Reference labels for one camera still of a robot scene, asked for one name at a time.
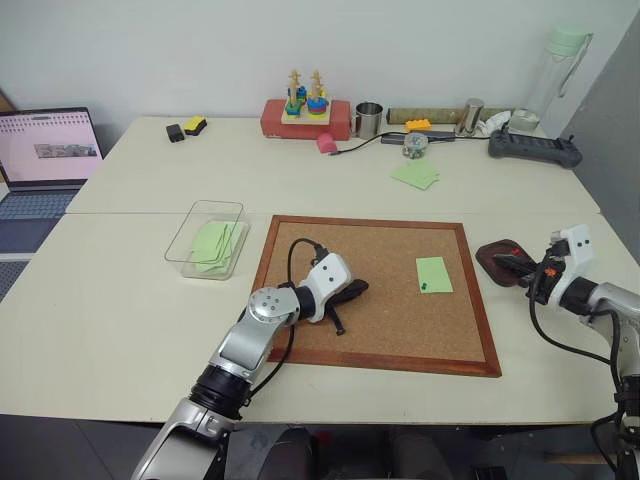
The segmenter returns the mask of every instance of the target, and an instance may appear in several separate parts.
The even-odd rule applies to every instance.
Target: metal cup
[[[382,120],[382,105],[373,102],[362,102],[356,106],[356,117],[353,124],[353,133],[356,137],[369,140],[375,137],[380,130]]]

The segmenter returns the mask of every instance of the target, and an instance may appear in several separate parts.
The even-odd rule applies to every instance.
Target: wooden frame
[[[475,321],[478,329],[484,361],[466,361],[440,358],[418,358],[402,355],[383,355],[357,352],[318,351],[306,349],[294,349],[289,356],[293,363],[310,363],[331,366],[349,366],[363,368],[379,368],[387,370],[408,370],[420,372],[437,372],[459,375],[499,377],[502,375],[498,356],[493,343],[493,337],[489,328],[489,322],[482,303],[480,288],[475,276],[469,246],[461,223],[434,223],[393,220],[362,220],[348,218],[325,217],[301,217],[274,215],[265,241],[262,258],[258,266],[252,291],[264,286],[271,257],[273,255],[278,230],[283,223],[325,224],[325,225],[352,225],[367,227],[392,227],[392,228],[424,228],[453,230],[457,240],[457,247],[464,270],[464,276],[469,289],[469,296],[473,307]],[[284,349],[276,346],[272,352],[271,360],[282,357]]]

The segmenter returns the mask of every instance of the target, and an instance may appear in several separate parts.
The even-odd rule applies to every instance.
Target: cork board
[[[339,253],[369,289],[336,307],[344,335],[336,335],[328,318],[299,322],[290,362],[501,376],[461,223],[275,215],[254,291],[286,281],[287,252],[298,237]],[[296,284],[306,277],[313,256],[311,246],[296,247]],[[416,258],[421,257],[443,257],[453,293],[420,292]],[[282,357],[287,339],[288,330],[279,334],[271,360]]]

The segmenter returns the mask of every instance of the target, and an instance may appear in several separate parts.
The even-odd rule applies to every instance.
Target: laptop
[[[83,107],[0,113],[0,253],[32,253],[102,161]]]

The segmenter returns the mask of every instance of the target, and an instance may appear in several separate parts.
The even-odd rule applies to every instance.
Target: white wall
[[[19,108],[86,105],[110,146],[140,114],[258,115],[288,71],[384,106],[513,105],[554,22],[595,32],[559,133],[640,0],[2,0],[0,88]]]

